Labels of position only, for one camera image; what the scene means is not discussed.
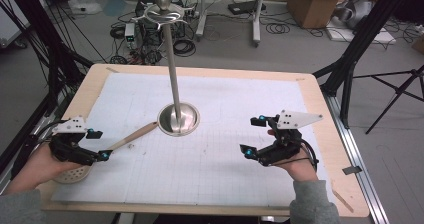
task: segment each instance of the light stand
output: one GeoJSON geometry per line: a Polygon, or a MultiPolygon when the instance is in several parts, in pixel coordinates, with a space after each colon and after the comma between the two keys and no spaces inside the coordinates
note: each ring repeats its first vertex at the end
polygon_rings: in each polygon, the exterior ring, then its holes
{"type": "Polygon", "coordinates": [[[335,97],[337,89],[343,84],[340,119],[346,129],[349,129],[349,102],[355,66],[401,1],[378,0],[343,55],[333,64],[313,73],[316,78],[330,74],[321,85],[322,92],[328,96],[335,97]]]}
{"type": "Polygon", "coordinates": [[[396,97],[393,98],[393,100],[389,103],[389,105],[384,109],[383,113],[381,113],[381,115],[377,118],[377,120],[371,125],[371,127],[365,132],[366,134],[370,133],[371,130],[375,127],[375,125],[377,125],[377,123],[380,121],[381,118],[383,118],[384,114],[386,114],[386,112],[393,106],[393,104],[395,104],[395,102],[399,99],[399,97],[402,94],[408,95],[412,98],[415,98],[419,101],[424,102],[424,81],[423,81],[423,70],[424,70],[424,65],[422,65],[420,67],[420,69],[415,70],[412,69],[410,71],[403,71],[403,72],[390,72],[390,73],[381,73],[381,74],[374,74],[374,75],[363,75],[363,76],[356,76],[353,78],[365,78],[365,77],[371,77],[374,78],[375,80],[383,83],[386,86],[389,86],[391,88],[393,88],[395,90],[395,94],[396,97]],[[382,79],[380,79],[380,76],[393,76],[393,75],[399,75],[399,74],[411,74],[411,77],[409,77],[402,85],[400,85],[399,87],[392,85],[382,79]],[[419,78],[420,79],[420,83],[421,83],[421,93],[422,93],[422,98],[419,96],[416,96],[410,92],[407,92],[406,89],[409,87],[409,85],[411,85],[411,83],[416,79],[419,78]]]}

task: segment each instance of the gray sleeve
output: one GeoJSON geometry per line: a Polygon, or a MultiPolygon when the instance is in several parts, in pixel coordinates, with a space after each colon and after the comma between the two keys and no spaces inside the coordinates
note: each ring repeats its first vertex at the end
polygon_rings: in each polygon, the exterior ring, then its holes
{"type": "Polygon", "coordinates": [[[290,203],[292,224],[340,223],[337,207],[328,201],[325,181],[293,182],[296,199],[290,203]]]}
{"type": "Polygon", "coordinates": [[[0,196],[0,223],[44,224],[46,215],[40,207],[39,190],[0,196]]]}

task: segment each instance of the metal pole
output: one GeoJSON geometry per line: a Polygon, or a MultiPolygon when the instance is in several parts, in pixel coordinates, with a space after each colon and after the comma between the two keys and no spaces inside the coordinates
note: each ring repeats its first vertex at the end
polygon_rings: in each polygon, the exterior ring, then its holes
{"type": "Polygon", "coordinates": [[[171,78],[172,96],[174,98],[175,115],[177,123],[181,123],[181,107],[180,97],[178,94],[177,72],[175,70],[174,62],[174,46],[172,45],[172,34],[170,24],[163,25],[163,32],[165,36],[166,56],[168,58],[169,77],[171,78]]]}
{"type": "Polygon", "coordinates": [[[264,0],[258,0],[257,2],[258,6],[256,7],[256,12],[255,12],[255,22],[259,22],[259,17],[261,15],[263,1],[264,0]]]}

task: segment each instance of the round metal base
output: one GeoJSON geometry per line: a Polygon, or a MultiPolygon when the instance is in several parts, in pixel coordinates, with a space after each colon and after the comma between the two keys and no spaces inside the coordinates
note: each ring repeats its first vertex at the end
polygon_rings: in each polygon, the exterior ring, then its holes
{"type": "Polygon", "coordinates": [[[180,103],[181,120],[177,121],[174,104],[169,104],[159,112],[159,128],[170,136],[190,134],[200,122],[199,111],[188,103],[180,103]]]}

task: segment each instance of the human hand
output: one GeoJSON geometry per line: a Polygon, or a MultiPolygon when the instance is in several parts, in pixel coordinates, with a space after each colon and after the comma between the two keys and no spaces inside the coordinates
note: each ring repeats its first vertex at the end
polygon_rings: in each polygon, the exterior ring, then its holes
{"type": "MultiPolygon", "coordinates": [[[[269,135],[274,135],[273,130],[268,130],[269,135]]],[[[317,181],[318,176],[309,160],[308,154],[301,148],[299,153],[289,159],[281,160],[272,164],[283,168],[295,181],[317,181]]]]}
{"type": "Polygon", "coordinates": [[[52,180],[64,171],[81,167],[73,162],[61,162],[51,153],[48,144],[41,144],[30,156],[19,174],[9,183],[3,194],[35,189],[38,185],[52,180]]]}

